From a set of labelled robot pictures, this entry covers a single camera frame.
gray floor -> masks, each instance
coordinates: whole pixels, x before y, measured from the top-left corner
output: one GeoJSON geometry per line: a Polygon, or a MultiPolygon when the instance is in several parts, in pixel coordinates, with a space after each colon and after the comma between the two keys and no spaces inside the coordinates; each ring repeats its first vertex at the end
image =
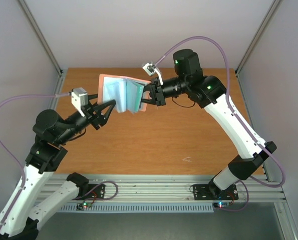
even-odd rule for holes
{"type": "Polygon", "coordinates": [[[253,203],[241,212],[57,213],[37,240],[279,240],[273,204],[253,203]]]}

wooden tabletop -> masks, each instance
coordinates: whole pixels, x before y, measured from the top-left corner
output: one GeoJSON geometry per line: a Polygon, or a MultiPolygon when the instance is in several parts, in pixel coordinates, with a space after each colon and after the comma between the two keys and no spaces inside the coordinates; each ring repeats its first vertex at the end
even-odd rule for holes
{"type": "MultiPolygon", "coordinates": [[[[204,69],[225,84],[224,69],[204,69]]],[[[98,92],[99,74],[130,76],[149,80],[141,68],[70,68],[62,92],[83,87],[88,94],[98,92]]],[[[174,69],[162,69],[164,79],[175,77],[174,69]]],[[[231,70],[231,97],[247,119],[239,85],[231,70]]],[[[176,101],[192,105],[186,95],[176,101]]],[[[58,113],[65,119],[75,110],[68,97],[59,100],[58,113]]],[[[57,173],[215,175],[237,155],[237,151],[217,122],[198,105],[183,108],[167,99],[167,105],[148,105],[146,112],[112,112],[107,124],[69,142],[57,173]]]]}

purple cable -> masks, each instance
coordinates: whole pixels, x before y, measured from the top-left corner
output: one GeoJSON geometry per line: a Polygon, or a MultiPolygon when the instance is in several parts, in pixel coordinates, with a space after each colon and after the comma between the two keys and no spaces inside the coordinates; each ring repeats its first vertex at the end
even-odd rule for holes
{"type": "MultiPolygon", "coordinates": [[[[234,114],[234,109],[230,103],[230,71],[229,71],[229,64],[228,64],[228,59],[224,53],[224,50],[222,49],[222,47],[214,40],[206,37],[206,36],[192,36],[189,38],[186,38],[185,40],[182,40],[181,42],[177,43],[176,45],[174,45],[172,48],[170,48],[157,62],[156,62],[156,66],[162,62],[165,57],[167,57],[173,50],[175,50],[177,47],[179,47],[180,45],[190,41],[190,40],[196,40],[196,39],[201,39],[201,40],[207,40],[208,42],[211,42],[212,44],[214,44],[221,52],[223,60],[224,60],[224,64],[225,64],[225,69],[226,69],[226,75],[227,75],[227,92],[226,92],[226,102],[229,106],[229,109],[231,110],[231,112],[234,114]]],[[[256,137],[252,134],[252,132],[248,129],[248,127],[244,124],[244,122],[242,121],[242,119],[238,116],[238,114],[234,114],[235,117],[237,118],[237,120],[239,121],[239,123],[243,126],[243,128],[246,130],[246,132],[250,135],[250,137],[252,138],[252,140],[257,143],[258,140],[256,139],[256,137]]],[[[269,188],[279,188],[281,187],[284,182],[285,182],[285,171],[283,169],[283,166],[281,165],[281,163],[278,161],[278,159],[275,158],[275,156],[273,156],[264,146],[262,146],[261,144],[258,144],[258,146],[266,153],[268,154],[269,157],[272,158],[272,160],[275,162],[275,164],[277,164],[277,166],[279,167],[281,174],[282,174],[282,179],[281,182],[279,184],[276,185],[270,185],[267,184],[265,182],[260,181],[259,179],[255,178],[254,176],[250,176],[251,179],[255,180],[256,182],[267,186],[269,188]]]]}
{"type": "Polygon", "coordinates": [[[96,198],[96,200],[98,200],[98,201],[107,201],[107,200],[111,200],[111,199],[113,199],[113,198],[119,193],[118,185],[117,185],[115,182],[113,182],[113,181],[103,181],[103,182],[97,184],[95,187],[93,187],[93,188],[92,188],[90,191],[88,191],[86,194],[84,194],[84,196],[76,197],[76,198],[73,199],[73,200],[79,200],[79,199],[81,199],[81,198],[83,198],[83,197],[89,195],[91,192],[94,191],[94,189],[98,188],[98,187],[101,186],[102,184],[113,184],[113,185],[115,186],[116,191],[115,191],[115,193],[113,194],[113,196],[111,196],[111,197],[108,197],[108,198],[96,198]]]}
{"type": "Polygon", "coordinates": [[[239,180],[239,181],[237,181],[236,183],[242,183],[242,185],[244,186],[244,188],[245,188],[245,192],[246,192],[246,194],[247,194],[247,200],[245,201],[245,204],[243,205],[243,207],[242,208],[239,208],[239,209],[225,209],[225,208],[217,208],[217,209],[219,209],[219,210],[223,210],[223,211],[227,211],[227,212],[239,212],[239,211],[242,211],[242,210],[244,210],[246,207],[247,207],[247,205],[248,205],[248,203],[249,203],[249,191],[248,191],[248,188],[247,188],[247,186],[244,184],[244,182],[243,181],[241,181],[241,180],[239,180]]]}
{"type": "MultiPolygon", "coordinates": [[[[62,93],[62,94],[56,94],[56,95],[40,95],[40,94],[31,94],[31,95],[20,95],[20,96],[13,96],[11,98],[8,98],[6,100],[4,100],[3,102],[0,103],[0,108],[3,107],[5,104],[13,101],[13,100],[17,100],[17,99],[24,99],[24,98],[60,98],[60,97],[65,97],[65,96],[69,96],[70,93],[62,93]]],[[[24,168],[22,166],[22,164],[20,163],[20,161],[10,152],[10,150],[8,150],[8,148],[3,144],[3,142],[0,139],[0,145],[2,146],[2,148],[4,148],[8,154],[12,157],[12,159],[16,162],[17,166],[20,168],[21,170],[21,175],[22,175],[22,182],[21,182],[21,188],[18,190],[15,198],[13,199],[13,201],[11,202],[9,208],[6,210],[1,223],[4,223],[5,220],[8,218],[12,208],[14,207],[15,203],[17,202],[22,189],[25,186],[25,182],[26,182],[26,177],[25,177],[25,172],[24,172],[24,168]]]]}

